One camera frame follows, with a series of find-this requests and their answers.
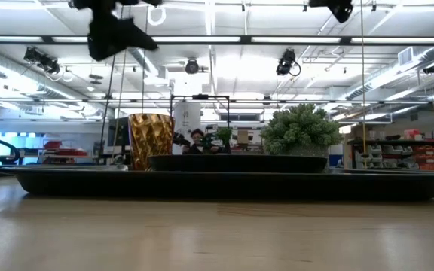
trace person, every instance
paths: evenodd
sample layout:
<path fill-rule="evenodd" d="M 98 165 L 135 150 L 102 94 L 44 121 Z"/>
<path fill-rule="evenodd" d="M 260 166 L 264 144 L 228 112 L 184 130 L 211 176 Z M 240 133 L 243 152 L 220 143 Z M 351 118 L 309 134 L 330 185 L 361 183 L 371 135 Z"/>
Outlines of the person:
<path fill-rule="evenodd" d="M 195 129 L 190 136 L 194 144 L 191 147 L 184 146 L 182 154 L 217 154 L 220 151 L 220 148 L 215 145 L 211 145 L 210 148 L 202 146 L 201 139 L 203 138 L 203 132 L 201 129 Z"/>

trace shelving unit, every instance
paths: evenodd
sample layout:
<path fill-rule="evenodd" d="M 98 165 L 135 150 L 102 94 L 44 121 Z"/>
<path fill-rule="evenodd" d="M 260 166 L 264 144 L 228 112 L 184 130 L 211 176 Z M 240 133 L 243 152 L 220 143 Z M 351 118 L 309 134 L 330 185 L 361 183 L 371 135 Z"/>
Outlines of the shelving unit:
<path fill-rule="evenodd" d="M 434 170 L 434 141 L 383 140 L 366 141 L 363 157 L 362 140 L 352 140 L 354 169 L 422 169 Z"/>

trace ceiling beam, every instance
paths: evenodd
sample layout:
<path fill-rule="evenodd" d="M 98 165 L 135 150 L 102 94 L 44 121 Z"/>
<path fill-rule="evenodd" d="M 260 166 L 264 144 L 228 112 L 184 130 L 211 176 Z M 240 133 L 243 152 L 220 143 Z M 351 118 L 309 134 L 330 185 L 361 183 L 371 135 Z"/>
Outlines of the ceiling beam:
<path fill-rule="evenodd" d="M 301 46 L 434 46 L 434 36 L 360 36 L 335 35 L 156 35 L 159 45 L 301 45 Z M 0 35 L 0 44 L 85 45 L 78 35 Z"/>

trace potted plant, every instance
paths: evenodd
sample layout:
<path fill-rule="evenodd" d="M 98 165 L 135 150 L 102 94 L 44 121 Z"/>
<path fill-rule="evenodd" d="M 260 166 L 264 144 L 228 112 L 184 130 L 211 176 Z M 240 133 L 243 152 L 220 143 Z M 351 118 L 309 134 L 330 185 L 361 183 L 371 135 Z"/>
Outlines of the potted plant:
<path fill-rule="evenodd" d="M 330 145 L 342 138 L 339 124 L 325 120 L 326 112 L 315 111 L 313 104 L 301 104 L 285 111 L 274 112 L 261 137 L 269 154 L 297 154 L 327 157 Z"/>
<path fill-rule="evenodd" d="M 222 144 L 225 147 L 225 153 L 231 154 L 231 141 L 232 137 L 232 129 L 229 128 L 219 128 L 217 132 L 215 132 L 215 137 L 219 140 L 222 140 Z"/>
<path fill-rule="evenodd" d="M 215 137 L 217 137 L 217 139 L 219 140 L 222 140 L 222 143 L 224 145 L 229 143 L 229 141 L 231 140 L 231 136 L 232 129 L 229 128 L 219 128 L 217 129 L 217 132 L 215 132 Z"/>

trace gold textured vase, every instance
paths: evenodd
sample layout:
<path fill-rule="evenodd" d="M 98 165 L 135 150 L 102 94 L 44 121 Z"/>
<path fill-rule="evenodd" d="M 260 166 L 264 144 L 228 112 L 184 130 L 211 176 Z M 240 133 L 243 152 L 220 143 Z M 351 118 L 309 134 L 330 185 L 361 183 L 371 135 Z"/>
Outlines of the gold textured vase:
<path fill-rule="evenodd" d="M 172 154 L 174 121 L 162 114 L 132 114 L 128 129 L 134 170 L 149 170 L 148 157 Z"/>

